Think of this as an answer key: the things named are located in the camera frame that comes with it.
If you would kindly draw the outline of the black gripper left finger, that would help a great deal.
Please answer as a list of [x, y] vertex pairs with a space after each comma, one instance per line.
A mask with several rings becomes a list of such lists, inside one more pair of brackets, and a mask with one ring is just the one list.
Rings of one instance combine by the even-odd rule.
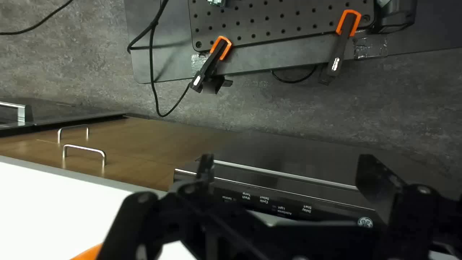
[[214, 156], [200, 159], [197, 177], [164, 198], [136, 192], [125, 198], [99, 252], [99, 260], [158, 260], [164, 245], [181, 241], [198, 260], [207, 258], [200, 206], [213, 179]]

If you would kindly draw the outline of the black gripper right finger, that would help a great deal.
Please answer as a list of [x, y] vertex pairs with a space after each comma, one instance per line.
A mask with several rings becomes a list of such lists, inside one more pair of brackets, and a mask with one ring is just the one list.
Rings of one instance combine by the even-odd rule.
[[462, 260], [461, 199], [409, 183], [374, 154], [360, 154], [360, 193], [382, 219], [377, 260]]

